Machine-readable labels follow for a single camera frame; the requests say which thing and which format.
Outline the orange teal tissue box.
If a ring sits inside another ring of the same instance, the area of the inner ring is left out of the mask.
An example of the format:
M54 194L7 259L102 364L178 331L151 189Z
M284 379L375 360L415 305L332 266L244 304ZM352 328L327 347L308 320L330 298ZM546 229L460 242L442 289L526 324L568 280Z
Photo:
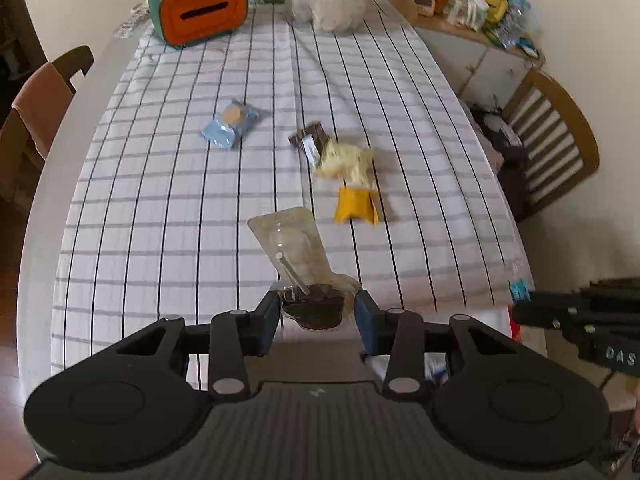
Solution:
M246 20L248 0L148 0L156 36L184 48L233 32Z

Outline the yellow snack packet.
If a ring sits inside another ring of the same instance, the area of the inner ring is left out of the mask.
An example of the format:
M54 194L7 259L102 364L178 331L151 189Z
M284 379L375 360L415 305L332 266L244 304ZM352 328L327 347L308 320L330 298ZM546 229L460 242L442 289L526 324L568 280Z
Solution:
M380 222L376 206L377 199L378 192L343 186L338 190L334 222L344 223L348 220L360 219L376 226Z

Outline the blue cookie snack packet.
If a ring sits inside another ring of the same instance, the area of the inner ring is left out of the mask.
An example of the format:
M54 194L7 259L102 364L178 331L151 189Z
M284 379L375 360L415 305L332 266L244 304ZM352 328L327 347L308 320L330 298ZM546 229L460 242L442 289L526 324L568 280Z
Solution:
M215 148L232 150L260 118L262 111L259 108L232 100L201 130L200 137Z

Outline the right wooden chair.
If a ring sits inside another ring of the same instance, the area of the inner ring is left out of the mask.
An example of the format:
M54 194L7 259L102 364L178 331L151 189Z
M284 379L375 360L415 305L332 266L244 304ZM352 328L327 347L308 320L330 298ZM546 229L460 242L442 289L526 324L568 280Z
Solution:
M502 119L521 141L498 173L516 222L538 214L598 170L599 148L587 119L541 70L528 72Z

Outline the left wooden chair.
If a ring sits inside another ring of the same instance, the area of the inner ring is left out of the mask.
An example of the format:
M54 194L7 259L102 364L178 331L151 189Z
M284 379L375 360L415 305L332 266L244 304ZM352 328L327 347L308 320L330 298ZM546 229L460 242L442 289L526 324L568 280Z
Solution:
M46 162L72 104L72 78L87 75L94 57L88 46L69 50L30 76L1 128L1 199L28 214Z

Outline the clear plastic snack tube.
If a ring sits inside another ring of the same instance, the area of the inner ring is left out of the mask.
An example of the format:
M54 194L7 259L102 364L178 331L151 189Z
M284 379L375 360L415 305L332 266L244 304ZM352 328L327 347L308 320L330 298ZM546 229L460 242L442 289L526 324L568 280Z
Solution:
M346 321L361 285L331 269L309 209L263 214L248 220L248 227L279 275L272 288L284 316L308 332L336 330Z

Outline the pink cloth on chair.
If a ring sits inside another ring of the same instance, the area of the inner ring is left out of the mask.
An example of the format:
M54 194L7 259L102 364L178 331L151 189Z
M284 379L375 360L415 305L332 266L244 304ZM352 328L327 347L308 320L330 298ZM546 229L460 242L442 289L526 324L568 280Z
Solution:
M46 63L29 77L12 103L43 159L49 155L73 96L60 72Z

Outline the white black grid tablecloth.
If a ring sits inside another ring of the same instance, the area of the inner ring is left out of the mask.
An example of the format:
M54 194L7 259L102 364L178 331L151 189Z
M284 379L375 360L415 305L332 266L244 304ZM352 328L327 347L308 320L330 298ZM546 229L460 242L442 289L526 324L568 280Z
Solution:
M232 100L260 121L232 150L200 137ZM321 122L373 152L380 222L334 222L344 180L318 177L288 138ZM277 274L248 220L312 211L331 268L383 308L470 311L510 328L524 250L480 141L431 52L376 0L333 36L256 6L230 35L176 50L139 40L79 171L52 300L51 368L165 315L194 324L250 309Z

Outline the dark brown snack wrapper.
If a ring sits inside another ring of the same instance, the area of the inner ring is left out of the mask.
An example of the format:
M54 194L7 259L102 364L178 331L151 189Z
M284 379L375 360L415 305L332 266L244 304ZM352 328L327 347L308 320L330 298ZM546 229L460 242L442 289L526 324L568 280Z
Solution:
M304 152L312 168L316 168L320 164L324 147L328 141L329 136L321 122L311 122L288 138L288 142L294 148Z

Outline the white kitchen timer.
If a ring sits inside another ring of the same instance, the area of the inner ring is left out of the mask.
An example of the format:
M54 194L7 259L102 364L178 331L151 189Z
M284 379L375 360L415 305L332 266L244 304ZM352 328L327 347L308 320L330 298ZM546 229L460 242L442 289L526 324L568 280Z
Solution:
M416 13L424 18L430 18L435 14L436 0L410 0L416 7Z

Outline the cream crumpled snack wrapper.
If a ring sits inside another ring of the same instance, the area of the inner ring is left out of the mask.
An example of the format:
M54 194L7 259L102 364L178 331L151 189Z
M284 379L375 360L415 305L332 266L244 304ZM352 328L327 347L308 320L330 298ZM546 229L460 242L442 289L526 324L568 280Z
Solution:
M373 188L373 152L358 145L329 140L323 148L314 174L344 180L355 188Z

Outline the wooden chair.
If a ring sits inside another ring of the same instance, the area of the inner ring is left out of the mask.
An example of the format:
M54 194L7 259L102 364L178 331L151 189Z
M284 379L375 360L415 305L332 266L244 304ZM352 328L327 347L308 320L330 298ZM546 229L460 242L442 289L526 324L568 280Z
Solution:
M30 76L1 128L1 199L28 214L46 162L72 104L72 78L87 75L94 57L88 46L69 50Z
M598 170L599 148L587 119L541 70L528 72L502 119L521 141L498 173L516 222L538 214Z

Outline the white side cabinet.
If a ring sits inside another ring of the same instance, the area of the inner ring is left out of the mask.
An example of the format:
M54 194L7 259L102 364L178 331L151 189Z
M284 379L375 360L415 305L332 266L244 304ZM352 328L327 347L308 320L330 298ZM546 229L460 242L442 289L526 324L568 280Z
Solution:
M481 32L450 25L443 18L418 18L414 30L430 50L457 97L468 105L503 108L525 76L544 65L520 47L504 50Z

